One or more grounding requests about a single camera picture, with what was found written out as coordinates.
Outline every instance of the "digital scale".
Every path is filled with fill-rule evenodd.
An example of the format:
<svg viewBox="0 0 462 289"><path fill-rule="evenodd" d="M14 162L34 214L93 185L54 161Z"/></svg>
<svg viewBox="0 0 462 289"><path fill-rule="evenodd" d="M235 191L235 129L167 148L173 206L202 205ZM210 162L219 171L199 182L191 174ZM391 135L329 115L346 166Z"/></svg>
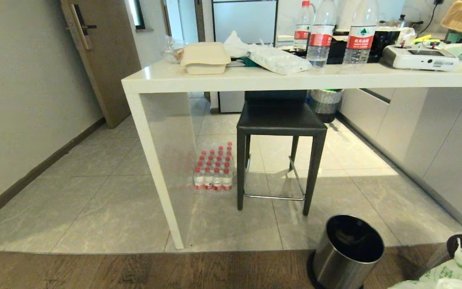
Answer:
<svg viewBox="0 0 462 289"><path fill-rule="evenodd" d="M459 64L459 58L448 51L419 45L389 45L383 50L383 58L398 69L454 71Z"/></svg>

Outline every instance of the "wooden floor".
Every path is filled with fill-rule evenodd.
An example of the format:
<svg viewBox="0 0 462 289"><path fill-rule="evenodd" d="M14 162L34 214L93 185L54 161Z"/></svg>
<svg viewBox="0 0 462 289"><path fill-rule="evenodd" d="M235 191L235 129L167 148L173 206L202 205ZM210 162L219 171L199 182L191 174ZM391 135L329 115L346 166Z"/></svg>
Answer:
<svg viewBox="0 0 462 289"><path fill-rule="evenodd" d="M365 282L410 278L439 245L389 247ZM28 254L0 251L0 288L312 288L311 250L193 254Z"/></svg>

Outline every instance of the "window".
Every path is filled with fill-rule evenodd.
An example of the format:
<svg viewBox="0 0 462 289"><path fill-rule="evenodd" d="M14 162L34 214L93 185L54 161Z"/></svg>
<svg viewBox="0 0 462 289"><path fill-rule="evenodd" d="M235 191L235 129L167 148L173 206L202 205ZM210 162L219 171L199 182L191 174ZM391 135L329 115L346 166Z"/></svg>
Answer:
<svg viewBox="0 0 462 289"><path fill-rule="evenodd" d="M145 29L142 9L140 8L140 0L128 0L132 10L133 21L136 29Z"/></svg>

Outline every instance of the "power cord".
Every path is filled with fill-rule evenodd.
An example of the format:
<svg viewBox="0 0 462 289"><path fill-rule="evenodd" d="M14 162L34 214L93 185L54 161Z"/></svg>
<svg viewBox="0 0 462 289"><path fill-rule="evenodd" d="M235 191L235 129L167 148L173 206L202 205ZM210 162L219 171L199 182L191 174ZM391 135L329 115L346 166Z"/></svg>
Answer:
<svg viewBox="0 0 462 289"><path fill-rule="evenodd" d="M418 33L418 35L422 34L425 30L427 30L427 28L429 28L429 26L431 26L431 23L432 23L432 20L434 19L434 13L436 12L436 8L438 7L439 4L436 4L434 6L434 9L432 9L432 16L431 16L431 20L429 20L429 24L427 24L427 27L425 27L422 31L420 31L420 33Z"/></svg>

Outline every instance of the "styrofoam food container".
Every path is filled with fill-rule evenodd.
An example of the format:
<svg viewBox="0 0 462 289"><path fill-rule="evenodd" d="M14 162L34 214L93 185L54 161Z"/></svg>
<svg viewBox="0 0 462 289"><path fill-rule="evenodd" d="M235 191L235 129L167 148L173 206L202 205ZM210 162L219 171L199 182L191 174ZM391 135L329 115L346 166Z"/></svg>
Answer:
<svg viewBox="0 0 462 289"><path fill-rule="evenodd" d="M198 42L185 47L181 65L190 75L221 74L231 62L221 42Z"/></svg>

